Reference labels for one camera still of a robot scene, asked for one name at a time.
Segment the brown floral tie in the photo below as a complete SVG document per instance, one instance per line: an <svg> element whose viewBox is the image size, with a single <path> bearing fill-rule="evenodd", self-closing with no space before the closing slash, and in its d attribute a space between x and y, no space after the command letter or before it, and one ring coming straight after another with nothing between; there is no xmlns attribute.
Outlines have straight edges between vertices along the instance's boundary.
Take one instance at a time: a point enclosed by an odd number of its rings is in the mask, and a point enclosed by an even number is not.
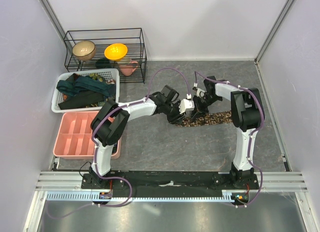
<svg viewBox="0 0 320 232"><path fill-rule="evenodd" d="M224 111L217 113L206 113L196 117L185 117L179 121L176 126L178 127L200 127L211 126L220 124L232 123L232 112Z"/></svg>

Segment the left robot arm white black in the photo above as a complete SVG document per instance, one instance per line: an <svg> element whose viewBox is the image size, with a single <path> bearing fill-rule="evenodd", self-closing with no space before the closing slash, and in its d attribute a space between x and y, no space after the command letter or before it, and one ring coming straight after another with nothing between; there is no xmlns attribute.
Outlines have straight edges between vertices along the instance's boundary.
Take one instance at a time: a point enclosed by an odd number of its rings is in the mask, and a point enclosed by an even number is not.
<svg viewBox="0 0 320 232"><path fill-rule="evenodd" d="M114 144L122 137L127 123L146 116L166 115L170 124L182 122L186 112L181 109L179 93L166 85L162 91L140 100L116 103L106 102L91 122L92 141L95 144L93 162L89 169L92 183L99 189L110 183L111 156Z"/></svg>

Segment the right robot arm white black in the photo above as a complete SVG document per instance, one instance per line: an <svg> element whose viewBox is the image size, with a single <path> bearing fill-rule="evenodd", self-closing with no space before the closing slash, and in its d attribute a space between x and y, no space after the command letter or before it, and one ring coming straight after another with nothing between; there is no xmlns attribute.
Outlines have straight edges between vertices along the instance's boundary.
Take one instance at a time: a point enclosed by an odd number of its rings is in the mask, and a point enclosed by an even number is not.
<svg viewBox="0 0 320 232"><path fill-rule="evenodd" d="M227 80L216 80L214 76L203 80L205 90L193 84L194 118L209 112L208 107L216 101L228 100L233 125L236 127L236 152L228 174L217 179L217 184L229 184L235 189L258 189L259 182L253 166L254 144L257 133L265 121L260 92L257 88L232 85Z"/></svg>

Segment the rolled dark floral tie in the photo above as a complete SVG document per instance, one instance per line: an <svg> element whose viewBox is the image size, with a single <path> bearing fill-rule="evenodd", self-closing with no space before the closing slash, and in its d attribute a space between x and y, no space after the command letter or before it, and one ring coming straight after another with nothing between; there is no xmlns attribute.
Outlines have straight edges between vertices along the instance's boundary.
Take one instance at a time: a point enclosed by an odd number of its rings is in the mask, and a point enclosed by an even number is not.
<svg viewBox="0 0 320 232"><path fill-rule="evenodd" d="M112 154L116 154L118 151L118 143L115 143L112 148Z"/></svg>

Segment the pink mug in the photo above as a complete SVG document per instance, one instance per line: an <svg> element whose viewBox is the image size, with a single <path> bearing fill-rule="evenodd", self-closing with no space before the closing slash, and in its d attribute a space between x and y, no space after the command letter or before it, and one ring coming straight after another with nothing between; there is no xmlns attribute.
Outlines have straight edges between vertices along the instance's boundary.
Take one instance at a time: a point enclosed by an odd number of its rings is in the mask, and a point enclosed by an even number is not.
<svg viewBox="0 0 320 232"><path fill-rule="evenodd" d="M128 77L131 76L139 67L139 62L135 60L126 61L118 64L121 73Z"/></svg>

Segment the white perforated basket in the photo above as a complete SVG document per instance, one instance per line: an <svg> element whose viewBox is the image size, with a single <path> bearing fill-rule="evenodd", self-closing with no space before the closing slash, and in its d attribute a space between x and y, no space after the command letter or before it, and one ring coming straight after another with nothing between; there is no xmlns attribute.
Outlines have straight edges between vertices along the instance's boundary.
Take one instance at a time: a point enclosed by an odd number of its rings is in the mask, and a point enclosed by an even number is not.
<svg viewBox="0 0 320 232"><path fill-rule="evenodd" d="M107 100L119 101L120 75L115 68L63 73L57 79L54 113L98 110Z"/></svg>

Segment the orange bowl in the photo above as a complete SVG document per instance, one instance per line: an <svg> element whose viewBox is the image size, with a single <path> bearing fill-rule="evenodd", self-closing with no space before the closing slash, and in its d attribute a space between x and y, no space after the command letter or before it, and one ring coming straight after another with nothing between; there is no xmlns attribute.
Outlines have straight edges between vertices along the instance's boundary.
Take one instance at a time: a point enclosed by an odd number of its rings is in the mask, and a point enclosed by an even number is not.
<svg viewBox="0 0 320 232"><path fill-rule="evenodd" d="M123 43L114 43L104 50L104 56L111 61L121 61L128 53L128 48Z"/></svg>

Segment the dark green bowl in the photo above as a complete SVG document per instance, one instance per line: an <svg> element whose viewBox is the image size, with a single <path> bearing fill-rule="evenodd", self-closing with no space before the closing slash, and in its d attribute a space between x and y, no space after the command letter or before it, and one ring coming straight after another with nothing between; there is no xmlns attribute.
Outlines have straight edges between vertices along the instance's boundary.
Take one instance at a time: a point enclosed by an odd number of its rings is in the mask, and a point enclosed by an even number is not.
<svg viewBox="0 0 320 232"><path fill-rule="evenodd" d="M110 60L107 58L100 58L95 62L95 67L97 69L109 69L111 68Z"/></svg>

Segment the green floral tie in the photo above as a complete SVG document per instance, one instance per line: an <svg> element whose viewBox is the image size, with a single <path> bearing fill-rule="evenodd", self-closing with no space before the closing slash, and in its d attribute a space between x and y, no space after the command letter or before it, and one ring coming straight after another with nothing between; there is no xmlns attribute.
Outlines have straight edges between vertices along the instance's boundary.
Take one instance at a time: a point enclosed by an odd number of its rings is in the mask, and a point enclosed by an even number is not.
<svg viewBox="0 0 320 232"><path fill-rule="evenodd" d="M86 77L101 83L106 83L106 79L98 73L90 73L89 75L86 75Z"/></svg>

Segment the black tie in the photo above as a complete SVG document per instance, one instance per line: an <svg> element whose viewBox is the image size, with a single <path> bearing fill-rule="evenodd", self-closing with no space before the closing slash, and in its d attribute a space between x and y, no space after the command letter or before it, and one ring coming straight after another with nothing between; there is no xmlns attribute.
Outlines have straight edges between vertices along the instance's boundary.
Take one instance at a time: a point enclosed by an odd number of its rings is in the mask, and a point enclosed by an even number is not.
<svg viewBox="0 0 320 232"><path fill-rule="evenodd" d="M82 109L97 107L99 102L104 101L104 95L94 91L83 91L75 96L69 97L58 104L61 110Z"/></svg>

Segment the teal tie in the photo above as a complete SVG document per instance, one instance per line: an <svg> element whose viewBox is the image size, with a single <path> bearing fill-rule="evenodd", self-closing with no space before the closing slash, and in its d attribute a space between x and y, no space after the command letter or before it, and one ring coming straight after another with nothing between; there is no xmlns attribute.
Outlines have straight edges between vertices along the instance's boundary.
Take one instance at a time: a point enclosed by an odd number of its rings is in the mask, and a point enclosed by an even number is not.
<svg viewBox="0 0 320 232"><path fill-rule="evenodd" d="M105 97L116 95L116 85L107 84L90 79L86 76L79 76L76 80L59 80L56 89L67 95L75 96L80 92L93 91L103 94Z"/></svg>

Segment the pink divided tray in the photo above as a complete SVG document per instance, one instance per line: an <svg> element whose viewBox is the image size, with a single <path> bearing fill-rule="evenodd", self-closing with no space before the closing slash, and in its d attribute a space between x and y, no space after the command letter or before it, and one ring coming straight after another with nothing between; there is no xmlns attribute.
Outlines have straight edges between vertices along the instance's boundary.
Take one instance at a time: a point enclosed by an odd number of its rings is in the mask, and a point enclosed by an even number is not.
<svg viewBox="0 0 320 232"><path fill-rule="evenodd" d="M98 111L73 111L62 116L55 140L53 154L70 160L86 160L94 157L91 123Z"/></svg>

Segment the beige bowl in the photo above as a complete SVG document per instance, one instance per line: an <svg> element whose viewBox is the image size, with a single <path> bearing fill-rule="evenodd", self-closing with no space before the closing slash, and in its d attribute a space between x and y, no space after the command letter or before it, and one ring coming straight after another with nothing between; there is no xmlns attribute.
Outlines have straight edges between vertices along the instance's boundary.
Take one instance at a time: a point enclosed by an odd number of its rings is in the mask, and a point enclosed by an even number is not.
<svg viewBox="0 0 320 232"><path fill-rule="evenodd" d="M96 55L96 45L90 40L80 41L73 46L72 54L80 61L89 61Z"/></svg>

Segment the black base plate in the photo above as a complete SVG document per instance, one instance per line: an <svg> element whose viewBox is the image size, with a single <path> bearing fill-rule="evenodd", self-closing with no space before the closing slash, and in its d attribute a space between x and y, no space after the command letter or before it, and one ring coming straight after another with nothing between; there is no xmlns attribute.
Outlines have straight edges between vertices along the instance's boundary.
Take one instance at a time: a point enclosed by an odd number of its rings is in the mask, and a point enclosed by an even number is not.
<svg viewBox="0 0 320 232"><path fill-rule="evenodd" d="M132 187L132 196L218 196L223 190L249 191L253 189L234 188L230 184L216 183L218 179L226 182L223 175L229 172L216 171L121 171L112 170L98 184L90 173L82 176L81 188L108 190L112 194L127 197Z"/></svg>

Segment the aluminium rail frame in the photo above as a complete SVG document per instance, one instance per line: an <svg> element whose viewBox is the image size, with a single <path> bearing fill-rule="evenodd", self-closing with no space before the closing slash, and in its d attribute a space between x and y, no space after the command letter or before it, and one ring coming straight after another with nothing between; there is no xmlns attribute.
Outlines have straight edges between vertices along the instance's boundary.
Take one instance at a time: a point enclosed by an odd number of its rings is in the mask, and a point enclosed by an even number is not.
<svg viewBox="0 0 320 232"><path fill-rule="evenodd" d="M25 232L316 232L309 192L297 171L256 172L259 188L223 190L248 195L234 202L48 201L49 191L82 189L75 170L42 171L27 215Z"/></svg>

